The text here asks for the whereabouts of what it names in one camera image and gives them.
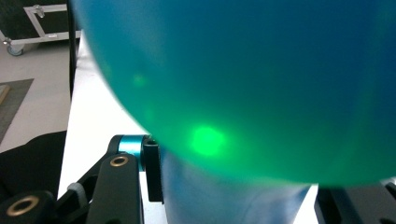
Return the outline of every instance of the balloon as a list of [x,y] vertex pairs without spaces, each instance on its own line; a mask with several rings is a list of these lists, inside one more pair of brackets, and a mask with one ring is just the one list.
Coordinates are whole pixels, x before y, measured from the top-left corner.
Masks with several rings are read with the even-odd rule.
[[396,175],[396,1],[75,1],[125,108],[182,160],[247,182]]

